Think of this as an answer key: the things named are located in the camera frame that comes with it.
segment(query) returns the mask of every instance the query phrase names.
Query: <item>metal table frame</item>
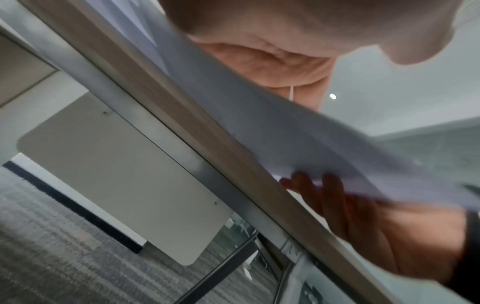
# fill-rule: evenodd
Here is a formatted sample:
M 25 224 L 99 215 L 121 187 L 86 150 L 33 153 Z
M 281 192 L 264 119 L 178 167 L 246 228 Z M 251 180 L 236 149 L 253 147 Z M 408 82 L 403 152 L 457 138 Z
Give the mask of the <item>metal table frame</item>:
M 292 262 L 292 266 L 288 270 L 287 278 L 283 275 L 280 280 L 281 288 L 278 289 L 276 302 L 298 302 L 300 290 L 305 282 L 302 273 L 307 272 L 309 268 L 317 267 L 355 302 L 369 303 L 333 271 L 314 260 L 288 233 L 196 151 L 20 3 L 16 0 L 4 0 L 0 7 L 0 19 L 11 27 L 20 39 L 26 41 L 41 58 L 84 85 L 280 249 Z M 231 272 L 234 265 L 243 263 L 242 259 L 249 256 L 247 253 L 251 255 L 253 248 L 262 252 L 263 248 L 257 240 L 250 239 L 241 247 L 241 250 L 237 250 L 207 275 L 200 285 L 203 288 L 202 292 L 198 293 L 199 286 L 195 286 L 193 288 L 195 290 L 189 291 L 184 297 L 193 299 L 192 294 L 205 294 L 206 290 L 211 290 L 214 286 L 212 282 L 218 282 L 219 278 L 226 277 L 225 274 L 228 275 Z M 272 265 L 269 267 L 278 278 L 280 271 Z M 193 301 L 181 301 L 181 303 L 187 302 L 193 303 Z

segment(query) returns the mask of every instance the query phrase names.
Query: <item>skin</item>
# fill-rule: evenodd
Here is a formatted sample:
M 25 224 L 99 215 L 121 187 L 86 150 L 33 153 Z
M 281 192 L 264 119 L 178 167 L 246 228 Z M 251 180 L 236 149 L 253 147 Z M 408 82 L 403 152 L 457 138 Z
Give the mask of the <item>skin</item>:
M 462 0 L 159 0 L 201 48 L 253 82 L 318 110 L 339 56 L 378 45 L 410 65 L 452 39 Z
M 349 195 L 336 176 L 322 181 L 316 187 L 308 175 L 296 173 L 280 183 L 373 264 L 402 276 L 449 281 L 463 254 L 465 211 Z

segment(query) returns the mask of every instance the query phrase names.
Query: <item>paper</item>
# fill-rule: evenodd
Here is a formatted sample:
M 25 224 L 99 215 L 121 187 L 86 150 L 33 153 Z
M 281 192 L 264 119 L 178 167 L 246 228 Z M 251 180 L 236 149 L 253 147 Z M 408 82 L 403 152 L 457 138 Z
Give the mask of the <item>paper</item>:
M 393 201 L 459 205 L 480 200 L 389 154 L 372 139 L 267 92 L 179 33 L 150 1 L 87 0 L 175 81 L 272 175 L 340 176 L 347 192 Z

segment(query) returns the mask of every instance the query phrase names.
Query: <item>black sleeve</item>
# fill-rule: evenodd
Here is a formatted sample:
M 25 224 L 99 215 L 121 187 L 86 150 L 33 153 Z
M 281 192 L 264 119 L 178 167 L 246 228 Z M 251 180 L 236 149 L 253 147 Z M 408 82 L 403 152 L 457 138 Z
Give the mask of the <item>black sleeve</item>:
M 480 304 L 480 217 L 477 212 L 466 214 L 466 236 L 463 257 L 447 288 L 465 299 Z

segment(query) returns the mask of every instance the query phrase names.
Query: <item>black baseboard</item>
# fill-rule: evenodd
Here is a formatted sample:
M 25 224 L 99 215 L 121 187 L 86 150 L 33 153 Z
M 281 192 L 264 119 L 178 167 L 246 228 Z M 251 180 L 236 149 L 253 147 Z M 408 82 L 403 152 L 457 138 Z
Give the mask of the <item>black baseboard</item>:
M 80 206 L 77 204 L 75 201 L 70 199 L 68 196 L 60 193 L 38 177 L 34 176 L 30 172 L 24 170 L 20 166 L 16 165 L 15 163 L 9 161 L 5 165 L 3 165 L 6 169 L 10 170 L 12 173 L 18 175 L 19 177 L 23 178 L 30 184 L 32 184 L 35 188 L 40 190 L 41 192 L 44 192 L 63 206 L 67 207 L 71 211 L 75 212 L 79 216 L 83 217 L 86 219 L 88 222 L 91 224 L 95 225 L 99 229 L 101 229 L 103 232 L 117 240 L 119 243 L 121 243 L 123 246 L 127 247 L 134 253 L 140 253 L 140 251 L 143 249 L 143 246 L 135 243 L 131 238 L 126 236 L 125 234 L 121 233 L 119 230 L 116 228 L 112 227 L 110 224 L 93 214 L 92 212 L 88 211 L 84 207 Z

